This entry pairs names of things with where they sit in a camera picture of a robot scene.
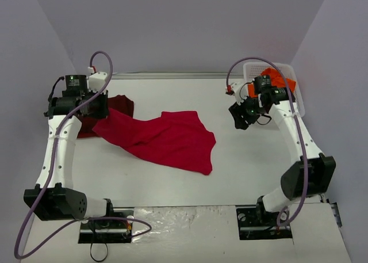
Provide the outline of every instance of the red cloth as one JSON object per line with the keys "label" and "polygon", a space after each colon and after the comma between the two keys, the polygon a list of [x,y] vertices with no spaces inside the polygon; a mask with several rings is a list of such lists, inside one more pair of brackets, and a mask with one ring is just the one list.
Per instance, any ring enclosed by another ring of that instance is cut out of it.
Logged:
{"label": "red cloth", "polygon": [[[133,117],[134,102],[127,98],[125,95],[117,95],[112,98],[108,98],[109,108],[116,109],[126,115]],[[77,138],[92,138],[98,136],[93,127],[97,124],[97,119],[92,117],[81,117],[82,127],[79,130]]]}
{"label": "red cloth", "polygon": [[208,175],[212,171],[214,134],[197,112],[162,112],[148,121],[135,120],[114,109],[93,131],[145,161]]}

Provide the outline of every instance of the screw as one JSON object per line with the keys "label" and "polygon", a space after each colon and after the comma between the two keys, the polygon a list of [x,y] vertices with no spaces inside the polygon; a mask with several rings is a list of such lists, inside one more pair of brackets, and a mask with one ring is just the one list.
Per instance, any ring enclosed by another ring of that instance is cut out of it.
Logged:
{"label": "screw", "polygon": [[242,222],[246,220],[246,215],[244,213],[240,213],[238,216],[237,216],[237,219],[238,220],[241,220]]}
{"label": "screw", "polygon": [[286,217],[287,217],[287,214],[285,213],[285,212],[283,212],[282,214],[281,214],[281,220],[282,221],[286,221]]}
{"label": "screw", "polygon": [[127,217],[128,219],[134,219],[134,216],[132,216],[132,215],[129,215],[128,217]]}

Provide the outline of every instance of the black mounting plate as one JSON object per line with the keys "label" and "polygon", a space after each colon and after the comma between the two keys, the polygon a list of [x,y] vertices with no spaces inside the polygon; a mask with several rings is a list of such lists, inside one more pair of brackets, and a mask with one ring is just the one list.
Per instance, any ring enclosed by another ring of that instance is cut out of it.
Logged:
{"label": "black mounting plate", "polygon": [[261,223],[257,218],[256,206],[237,207],[237,226],[240,240],[267,240],[292,238],[290,228],[277,229],[276,218],[269,223]]}
{"label": "black mounting plate", "polygon": [[[128,216],[133,216],[133,213],[133,209],[124,209],[113,212],[111,216],[127,218]],[[91,244],[92,242],[106,244],[131,243],[131,232],[127,231],[127,223],[115,220],[98,220],[81,223],[78,243]]]}

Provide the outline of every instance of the white table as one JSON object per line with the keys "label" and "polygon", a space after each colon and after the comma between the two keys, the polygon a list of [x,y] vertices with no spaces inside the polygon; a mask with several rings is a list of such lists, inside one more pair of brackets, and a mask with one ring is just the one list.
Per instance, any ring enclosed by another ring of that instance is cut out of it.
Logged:
{"label": "white table", "polygon": [[[103,139],[77,141],[74,188],[88,196],[108,197],[115,207],[136,207],[136,217],[154,225],[152,233],[135,243],[109,245],[105,262],[349,263],[331,209],[318,198],[310,199],[292,224],[293,239],[239,240],[235,207],[229,205],[254,204],[272,191],[290,159],[275,124],[255,124],[246,131],[234,128],[228,112],[234,99],[224,94],[224,86],[219,79],[111,82],[111,97],[126,94],[134,100],[135,118],[153,119],[164,110],[196,110],[217,143],[213,171],[204,176],[142,161]],[[199,205],[211,206],[182,207]],[[63,223],[35,218],[25,251]],[[77,244],[78,228],[77,223],[69,226],[24,262],[92,262],[89,245]],[[94,252],[98,257],[104,251],[97,245]]]}
{"label": "white table", "polygon": [[291,166],[277,126],[236,130],[220,79],[113,80],[109,95],[126,94],[134,117],[149,120],[162,111],[196,110],[214,132],[213,171],[209,176],[145,162],[103,139],[78,140],[74,189],[112,199],[122,207],[254,204],[279,185]]}

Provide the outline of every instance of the black cable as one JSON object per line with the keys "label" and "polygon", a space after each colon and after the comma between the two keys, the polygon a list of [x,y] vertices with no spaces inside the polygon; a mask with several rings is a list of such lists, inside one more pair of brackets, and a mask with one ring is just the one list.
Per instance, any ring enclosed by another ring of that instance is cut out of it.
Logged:
{"label": "black cable", "polygon": [[263,230],[263,231],[271,230],[273,227],[274,227],[274,226],[268,227],[268,228],[266,228],[266,229],[265,229],[265,230]]}
{"label": "black cable", "polygon": [[242,90],[243,90],[243,87],[245,86],[245,85],[249,85],[249,84],[251,84],[252,82],[247,82],[247,83],[245,83],[241,88],[240,88],[240,91],[239,91],[239,97],[240,97],[240,99],[244,99],[243,97],[242,97]]}
{"label": "black cable", "polygon": [[269,122],[271,122],[272,120],[272,117],[271,116],[268,116],[268,115],[262,115],[263,117],[266,117],[266,118],[269,118],[269,120],[266,122],[266,123],[260,123],[258,120],[256,120],[256,122],[259,124],[259,125],[267,125]]}
{"label": "black cable", "polygon": [[97,259],[95,259],[95,258],[93,257],[93,255],[92,255],[92,246],[93,246],[93,244],[94,244],[95,237],[97,236],[97,233],[96,233],[96,226],[95,226],[95,221],[89,221],[89,222],[88,222],[88,227],[89,227],[89,229],[92,231],[92,240],[91,240],[91,246],[90,246],[90,257],[92,258],[92,260],[93,260],[94,262],[104,262],[104,261],[106,260],[106,258],[108,257],[108,255],[109,255],[109,247],[108,247],[108,244],[103,243],[103,244],[105,244],[105,246],[106,246],[106,256],[105,256],[103,259],[101,259],[101,260],[97,260]]}
{"label": "black cable", "polygon": [[50,95],[48,96],[47,101],[49,101],[49,102],[51,101],[52,96],[53,96],[53,92],[55,91],[55,87],[56,87],[56,85],[57,85],[60,81],[63,81],[63,80],[65,80],[65,77],[59,77],[59,79],[57,79],[57,80],[56,80],[56,82],[53,84],[53,87],[52,87],[51,93],[50,93]]}

